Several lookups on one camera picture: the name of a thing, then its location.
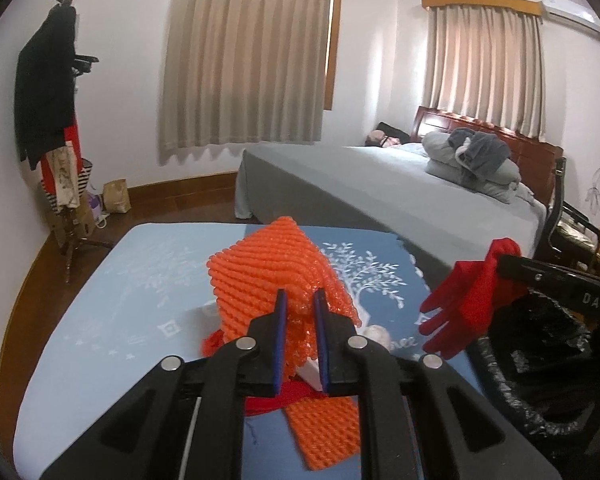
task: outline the white tree print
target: white tree print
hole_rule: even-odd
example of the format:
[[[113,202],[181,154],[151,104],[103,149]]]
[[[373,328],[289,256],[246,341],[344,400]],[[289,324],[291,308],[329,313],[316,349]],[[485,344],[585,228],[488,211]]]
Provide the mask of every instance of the white tree print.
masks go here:
[[[362,321],[359,332],[366,328],[370,318],[360,303],[363,292],[380,292],[383,296],[394,300],[398,308],[404,307],[404,298],[398,295],[398,290],[395,288],[406,285],[402,278],[395,274],[398,264],[382,264],[376,261],[376,256],[369,251],[366,252],[366,256],[358,256],[352,249],[351,243],[340,245],[323,243],[323,245],[326,249],[321,249],[322,254],[329,259],[358,311]]]

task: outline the red glove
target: red glove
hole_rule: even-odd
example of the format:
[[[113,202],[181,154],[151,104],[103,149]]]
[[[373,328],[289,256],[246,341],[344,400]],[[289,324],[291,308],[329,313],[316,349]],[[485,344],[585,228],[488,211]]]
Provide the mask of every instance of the red glove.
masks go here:
[[[487,333],[497,308],[528,292],[526,286],[498,277],[501,254],[521,256],[520,247],[510,238],[494,240],[483,262],[456,262],[451,274],[422,303],[421,312],[442,309],[418,328],[422,335],[430,335],[442,327],[424,343],[425,352],[440,352],[443,358],[452,358]]]
[[[224,344],[224,333],[222,330],[216,330],[202,342],[202,355],[211,357]],[[263,413],[274,412],[284,408],[298,400],[310,397],[312,399],[321,399],[326,397],[322,392],[316,392],[304,381],[291,380],[282,383],[280,393],[272,399],[261,397],[247,397],[244,403],[244,414],[247,416],[261,415]]]

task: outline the beige curtain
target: beige curtain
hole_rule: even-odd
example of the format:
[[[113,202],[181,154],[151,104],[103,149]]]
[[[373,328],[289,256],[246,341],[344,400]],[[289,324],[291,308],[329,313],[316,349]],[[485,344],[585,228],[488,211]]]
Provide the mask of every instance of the beige curtain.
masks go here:
[[[331,0],[173,0],[165,150],[320,139]]]
[[[542,139],[540,25],[501,7],[432,7],[423,104]]]

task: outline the light blue tablecloth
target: light blue tablecloth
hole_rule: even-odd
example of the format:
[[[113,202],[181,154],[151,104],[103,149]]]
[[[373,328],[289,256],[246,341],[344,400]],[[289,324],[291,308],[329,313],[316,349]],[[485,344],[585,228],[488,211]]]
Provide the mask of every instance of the light blue tablecloth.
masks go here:
[[[253,225],[144,224],[104,259],[54,330],[18,416],[14,460],[24,480],[43,471],[148,370],[167,355],[200,357],[219,327],[206,261]],[[384,326],[394,353],[418,356],[418,307],[428,291],[413,257],[395,235],[303,228],[323,248],[368,324]],[[477,387],[464,354],[451,364]],[[245,480],[351,480],[360,457],[329,469],[306,469],[282,411],[246,420]]]

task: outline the silver screw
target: silver screw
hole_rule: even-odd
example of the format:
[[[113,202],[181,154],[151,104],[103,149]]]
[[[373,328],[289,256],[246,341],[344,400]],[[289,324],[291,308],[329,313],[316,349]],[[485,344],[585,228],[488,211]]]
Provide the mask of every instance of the silver screw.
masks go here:
[[[253,337],[241,337],[235,342],[235,345],[240,350],[251,350],[252,348],[255,348],[256,340]]]
[[[170,355],[169,357],[165,357],[162,361],[160,361],[160,366],[163,370],[167,372],[173,372],[180,368],[181,361],[175,355]]]
[[[435,354],[427,354],[422,358],[422,362],[427,368],[437,370],[442,366],[442,359]]]
[[[357,349],[364,348],[366,346],[366,337],[362,337],[361,335],[352,335],[348,339],[347,344],[351,348],[357,348]]]

